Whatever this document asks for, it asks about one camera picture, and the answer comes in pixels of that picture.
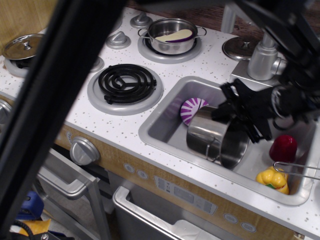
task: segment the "metal handle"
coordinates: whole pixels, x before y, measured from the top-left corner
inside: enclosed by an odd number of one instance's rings
[[[294,166],[294,167],[299,167],[299,168],[305,168],[305,169],[320,170],[320,168],[318,168],[318,167],[305,166],[305,165],[300,165],[300,164],[295,164],[295,163],[290,163],[290,162],[284,162],[284,161],[276,161],[275,163],[273,163],[273,168],[274,168],[274,170],[276,170],[276,171],[279,172],[279,173],[290,174],[290,175],[295,175],[295,176],[299,176],[299,177],[305,177],[305,178],[309,178],[309,179],[320,180],[320,178],[317,178],[317,177],[308,176],[308,175],[303,175],[303,174],[299,174],[299,173],[295,173],[295,172],[290,172],[290,171],[280,170],[280,169],[278,169],[278,168],[276,167],[277,164],[280,164],[280,165],[289,165],[289,166]]]
[[[116,207],[125,211],[127,214],[139,219],[148,226],[163,233],[173,240],[190,239],[193,240],[220,240],[216,236],[204,231],[203,229],[191,224],[186,220],[178,220],[174,225],[167,223],[150,212],[129,202],[127,196],[130,193],[128,189],[120,186],[113,194],[112,200]]]
[[[0,124],[5,124],[12,107],[4,100],[0,99]]]
[[[146,31],[147,31],[146,28],[141,28],[141,29],[139,29],[139,31],[138,31],[139,37],[141,37],[141,38],[143,38],[143,39],[150,39],[150,41],[152,41],[152,38],[151,38],[151,37],[140,35],[140,31],[141,31],[141,30],[146,30]]]
[[[45,167],[40,168],[38,177],[71,200],[79,199],[87,191],[86,185],[80,180],[75,179],[71,183],[66,183]]]
[[[204,34],[195,36],[194,37],[195,39],[207,35],[207,30],[203,26],[197,26],[197,28],[198,29],[203,29],[204,30]]]

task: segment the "silver burner ring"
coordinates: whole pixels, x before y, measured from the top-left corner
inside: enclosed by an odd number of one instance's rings
[[[16,62],[13,60],[9,60],[8,58],[4,59],[4,65],[9,73],[19,78],[25,78],[29,71],[29,68],[17,67]]]
[[[117,116],[129,116],[134,114],[142,113],[154,105],[162,97],[164,87],[160,77],[152,70],[145,66],[140,66],[148,70],[156,80],[157,85],[154,88],[153,93],[148,96],[147,98],[134,102],[134,103],[113,103],[108,104],[105,100],[105,94],[101,91],[98,83],[98,79],[100,74],[106,69],[102,69],[101,71],[97,72],[90,80],[88,87],[87,87],[87,94],[89,102],[99,111],[110,114],[110,115],[117,115]]]
[[[142,38],[142,37],[139,38],[138,40],[139,53],[144,58],[159,64],[180,64],[180,63],[187,62],[195,58],[196,56],[198,56],[202,49],[202,41],[200,37],[196,39],[196,44],[191,50],[182,54],[177,54],[177,55],[157,54],[156,52],[154,52],[154,50],[150,49],[146,45],[145,41],[146,41],[145,38]]]

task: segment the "pot lid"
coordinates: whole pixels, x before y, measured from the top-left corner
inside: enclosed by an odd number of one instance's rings
[[[9,42],[3,49],[2,54],[6,59],[22,60],[36,55],[36,51],[43,34],[29,34],[20,36]]]
[[[226,41],[222,46],[222,50],[225,55],[233,60],[250,61],[257,44],[257,40],[248,40],[238,36]]]

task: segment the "stainless steel pot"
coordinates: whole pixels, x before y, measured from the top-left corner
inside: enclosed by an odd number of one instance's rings
[[[198,35],[198,28],[202,28],[205,33]],[[182,42],[165,42],[156,39],[156,37],[173,34],[183,29],[189,29],[192,32],[190,39]],[[146,30],[147,35],[141,35],[141,30]],[[206,34],[207,30],[204,27],[197,27],[193,23],[180,18],[162,18],[151,23],[148,28],[142,28],[138,31],[141,38],[150,40],[154,50],[168,55],[183,54],[189,51],[193,47],[195,39]]]
[[[237,128],[235,118],[212,120],[216,108],[203,106],[192,118],[187,131],[187,146],[197,156],[233,169],[244,156],[249,137]]]

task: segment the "yellow pepper toy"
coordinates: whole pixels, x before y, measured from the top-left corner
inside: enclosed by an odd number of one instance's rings
[[[258,183],[279,191],[280,193],[289,194],[289,187],[287,184],[288,174],[276,171],[273,166],[270,166],[266,170],[258,173],[255,180]]]

